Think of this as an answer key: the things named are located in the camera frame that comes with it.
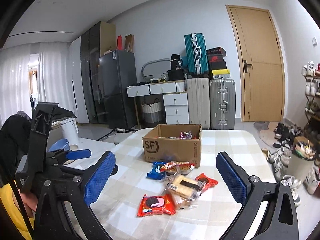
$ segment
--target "yellow clothing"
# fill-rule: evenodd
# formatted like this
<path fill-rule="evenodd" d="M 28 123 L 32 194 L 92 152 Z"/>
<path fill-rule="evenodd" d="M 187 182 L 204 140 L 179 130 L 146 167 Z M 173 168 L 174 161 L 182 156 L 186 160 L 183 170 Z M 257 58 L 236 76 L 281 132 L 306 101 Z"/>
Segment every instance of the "yellow clothing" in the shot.
<path fill-rule="evenodd" d="M 0 188 L 0 198 L 12 222 L 15 224 L 22 236 L 27 240 L 32 240 L 20 210 L 13 202 L 12 189 L 9 183 Z M 29 218 L 29 220 L 33 227 L 35 219 Z"/>

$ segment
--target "desk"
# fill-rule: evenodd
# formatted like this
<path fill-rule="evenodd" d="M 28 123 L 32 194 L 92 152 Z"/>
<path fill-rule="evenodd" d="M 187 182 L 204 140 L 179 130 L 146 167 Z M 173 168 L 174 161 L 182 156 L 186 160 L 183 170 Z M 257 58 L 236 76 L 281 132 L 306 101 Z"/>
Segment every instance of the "desk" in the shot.
<path fill-rule="evenodd" d="M 195 178 L 204 172 L 218 180 L 218 185 L 203 193 L 198 207 L 194 209 L 180 210 L 173 216 L 137 217 L 143 195 L 161 195 L 164 189 L 160 181 L 146 178 L 152 164 L 144 161 L 142 137 L 150 130 L 139 130 L 112 149 L 116 155 L 118 173 L 109 178 L 97 202 L 90 205 L 113 240 L 219 239 L 241 208 L 215 167 L 216 155 L 221 151 L 226 151 L 249 175 L 257 175 L 266 182 L 276 182 L 252 134 L 239 130 L 203 130 L 201 166 L 188 176 Z M 85 239 L 67 204 L 75 230 Z M 266 206 L 266 202 L 261 204 L 245 239 L 254 236 Z"/>
<path fill-rule="evenodd" d="M 140 129 L 140 120 L 136 97 L 163 94 L 167 124 L 189 123 L 188 99 L 185 92 L 185 81 L 168 81 L 161 83 L 145 84 L 141 86 L 131 86 L 127 88 L 128 97 L 134 98 L 134 106 Z"/>

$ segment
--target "suitcase handle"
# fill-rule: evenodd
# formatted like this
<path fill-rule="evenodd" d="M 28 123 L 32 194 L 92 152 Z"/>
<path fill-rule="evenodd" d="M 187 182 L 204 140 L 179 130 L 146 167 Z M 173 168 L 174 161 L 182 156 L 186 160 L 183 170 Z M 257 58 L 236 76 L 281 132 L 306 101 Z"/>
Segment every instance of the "suitcase handle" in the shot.
<path fill-rule="evenodd" d="M 223 101 L 226 104 L 226 113 L 229 112 L 229 103 L 227 101 Z"/>
<path fill-rule="evenodd" d="M 202 57 L 200 46 L 198 46 L 198 47 L 195 46 L 195 55 L 196 55 L 196 58 L 201 58 Z"/>

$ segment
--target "teal suitcase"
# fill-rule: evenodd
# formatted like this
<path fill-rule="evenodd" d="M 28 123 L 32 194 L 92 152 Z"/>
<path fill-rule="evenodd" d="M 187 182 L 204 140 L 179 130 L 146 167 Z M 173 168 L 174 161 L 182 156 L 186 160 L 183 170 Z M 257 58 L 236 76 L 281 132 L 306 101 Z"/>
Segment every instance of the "teal suitcase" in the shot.
<path fill-rule="evenodd" d="M 195 75 L 208 73 L 207 50 L 202 33 L 192 33 L 184 36 L 188 58 L 188 69 Z"/>

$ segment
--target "blue snack package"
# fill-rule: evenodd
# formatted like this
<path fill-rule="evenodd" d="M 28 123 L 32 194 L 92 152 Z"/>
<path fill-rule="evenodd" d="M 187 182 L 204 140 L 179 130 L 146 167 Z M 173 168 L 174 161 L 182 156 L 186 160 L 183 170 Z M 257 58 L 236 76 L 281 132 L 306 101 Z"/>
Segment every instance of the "blue snack package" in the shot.
<path fill-rule="evenodd" d="M 154 162 L 152 170 L 147 174 L 147 178 L 161 180 L 165 176 L 165 171 L 160 172 L 160 168 L 165 164 L 164 162 Z"/>

